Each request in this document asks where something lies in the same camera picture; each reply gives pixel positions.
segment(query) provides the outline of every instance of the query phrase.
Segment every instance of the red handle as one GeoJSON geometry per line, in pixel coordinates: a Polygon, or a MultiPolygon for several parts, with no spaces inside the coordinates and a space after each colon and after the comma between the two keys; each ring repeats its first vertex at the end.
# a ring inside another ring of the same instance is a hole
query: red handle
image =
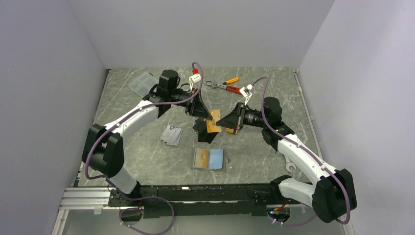
{"type": "Polygon", "coordinates": [[[241,92],[239,91],[239,88],[237,88],[237,87],[226,86],[226,90],[230,91],[230,92],[233,92],[233,93],[236,93],[236,94],[242,95],[241,92]]]}

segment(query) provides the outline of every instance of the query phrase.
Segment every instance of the pliers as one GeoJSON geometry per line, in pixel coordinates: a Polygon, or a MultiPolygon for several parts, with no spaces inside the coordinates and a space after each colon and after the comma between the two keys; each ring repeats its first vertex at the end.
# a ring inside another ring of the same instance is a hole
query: pliers
{"type": "Polygon", "coordinates": [[[239,88],[226,85],[226,84],[229,84],[229,83],[232,83],[232,82],[236,82],[237,80],[238,80],[238,78],[233,78],[229,81],[224,82],[223,84],[216,83],[214,80],[213,81],[206,81],[206,85],[212,87],[213,89],[220,88],[220,89],[227,90],[229,92],[233,92],[233,93],[242,95],[241,92],[239,91],[239,88]]]}

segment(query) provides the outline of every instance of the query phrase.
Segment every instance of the stack of cards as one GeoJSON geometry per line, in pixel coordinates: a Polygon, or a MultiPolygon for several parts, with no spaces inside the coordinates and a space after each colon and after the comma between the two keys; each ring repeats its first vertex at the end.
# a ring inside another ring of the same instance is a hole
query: stack of cards
{"type": "Polygon", "coordinates": [[[204,170],[225,170],[223,149],[195,149],[193,168],[204,170]]]}
{"type": "Polygon", "coordinates": [[[183,129],[177,126],[168,125],[160,136],[160,140],[164,144],[171,146],[179,146],[180,137],[182,136],[183,129]]]}

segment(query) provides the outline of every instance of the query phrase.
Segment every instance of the orange handle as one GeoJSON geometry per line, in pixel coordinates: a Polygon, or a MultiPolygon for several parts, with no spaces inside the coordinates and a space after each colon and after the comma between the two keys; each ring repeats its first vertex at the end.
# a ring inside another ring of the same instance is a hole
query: orange handle
{"type": "Polygon", "coordinates": [[[237,82],[239,80],[239,78],[232,78],[231,80],[228,80],[228,81],[226,81],[226,82],[224,82],[223,83],[223,85],[227,85],[227,84],[230,84],[230,83],[233,83],[233,82],[237,82]]]}
{"type": "Polygon", "coordinates": [[[229,92],[233,92],[233,93],[242,95],[241,92],[239,91],[239,88],[237,88],[237,87],[226,86],[226,90],[229,91],[229,92]]]}

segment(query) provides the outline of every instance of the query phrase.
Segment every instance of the white cable clip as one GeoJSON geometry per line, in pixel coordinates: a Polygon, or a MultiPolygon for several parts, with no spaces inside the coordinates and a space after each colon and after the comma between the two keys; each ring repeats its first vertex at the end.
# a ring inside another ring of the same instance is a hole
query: white cable clip
{"type": "Polygon", "coordinates": [[[241,92],[241,94],[245,97],[245,105],[247,105],[249,99],[251,99],[252,93],[251,93],[251,89],[252,89],[252,85],[248,84],[247,87],[243,87],[241,89],[239,89],[239,92],[241,92]]]}
{"type": "Polygon", "coordinates": [[[299,148],[302,145],[302,142],[300,141],[299,137],[297,136],[297,148],[299,148]]]}
{"type": "Polygon", "coordinates": [[[193,85],[195,83],[199,82],[200,79],[202,79],[202,77],[198,73],[197,74],[194,74],[194,75],[192,75],[192,76],[189,77],[190,91],[192,91],[193,85]]]}

